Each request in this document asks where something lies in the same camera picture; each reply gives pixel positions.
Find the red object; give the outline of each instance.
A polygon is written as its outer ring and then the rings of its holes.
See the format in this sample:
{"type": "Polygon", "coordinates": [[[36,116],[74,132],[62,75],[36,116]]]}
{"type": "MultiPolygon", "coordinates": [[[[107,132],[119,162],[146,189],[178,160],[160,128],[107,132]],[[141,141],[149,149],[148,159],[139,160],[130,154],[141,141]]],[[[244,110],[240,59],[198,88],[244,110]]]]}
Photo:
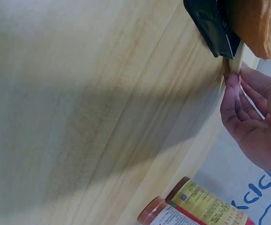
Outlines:
{"type": "Polygon", "coordinates": [[[248,218],[245,225],[255,225],[255,223],[250,218],[248,218]]]}

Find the orange object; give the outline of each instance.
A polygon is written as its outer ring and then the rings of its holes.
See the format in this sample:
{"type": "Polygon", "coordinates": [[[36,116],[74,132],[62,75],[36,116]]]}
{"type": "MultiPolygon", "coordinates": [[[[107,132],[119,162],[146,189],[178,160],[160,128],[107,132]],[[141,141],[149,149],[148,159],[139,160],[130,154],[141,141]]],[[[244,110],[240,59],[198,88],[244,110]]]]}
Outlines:
{"type": "Polygon", "coordinates": [[[255,225],[242,211],[218,199],[188,177],[177,183],[166,202],[187,217],[195,218],[198,224],[255,225]]]}
{"type": "Polygon", "coordinates": [[[137,221],[142,225],[205,225],[197,218],[187,217],[160,197],[146,206],[137,221]]]}
{"type": "Polygon", "coordinates": [[[142,225],[150,225],[155,217],[167,206],[164,199],[156,197],[141,212],[137,221],[142,225]]]}

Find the wooden surface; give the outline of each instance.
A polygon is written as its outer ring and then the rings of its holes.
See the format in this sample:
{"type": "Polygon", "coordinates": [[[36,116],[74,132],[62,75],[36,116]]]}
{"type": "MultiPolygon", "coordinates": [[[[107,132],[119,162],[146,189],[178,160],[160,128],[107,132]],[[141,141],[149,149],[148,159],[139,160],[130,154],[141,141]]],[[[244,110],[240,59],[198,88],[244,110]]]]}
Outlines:
{"type": "Polygon", "coordinates": [[[133,225],[221,130],[222,58],[181,0],[0,0],[0,225],[133,225]]]}

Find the black clip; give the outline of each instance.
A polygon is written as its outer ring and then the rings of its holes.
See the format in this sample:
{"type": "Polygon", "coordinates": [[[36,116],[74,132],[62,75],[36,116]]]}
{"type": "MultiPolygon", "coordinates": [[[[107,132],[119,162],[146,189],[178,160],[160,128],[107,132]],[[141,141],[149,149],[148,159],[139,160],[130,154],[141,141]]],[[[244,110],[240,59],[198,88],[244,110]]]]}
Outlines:
{"type": "Polygon", "coordinates": [[[241,39],[228,26],[226,0],[184,0],[183,3],[213,55],[232,60],[241,39]]]}

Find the wooden board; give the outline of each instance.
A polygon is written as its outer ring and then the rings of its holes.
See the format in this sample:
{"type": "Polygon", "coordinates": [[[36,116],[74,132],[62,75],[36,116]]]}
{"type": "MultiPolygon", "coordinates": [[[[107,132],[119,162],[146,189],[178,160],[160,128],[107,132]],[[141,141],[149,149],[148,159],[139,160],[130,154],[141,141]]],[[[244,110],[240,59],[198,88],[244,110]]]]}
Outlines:
{"type": "Polygon", "coordinates": [[[222,58],[180,0],[0,0],[0,225],[126,225],[221,130],[222,58]]]}

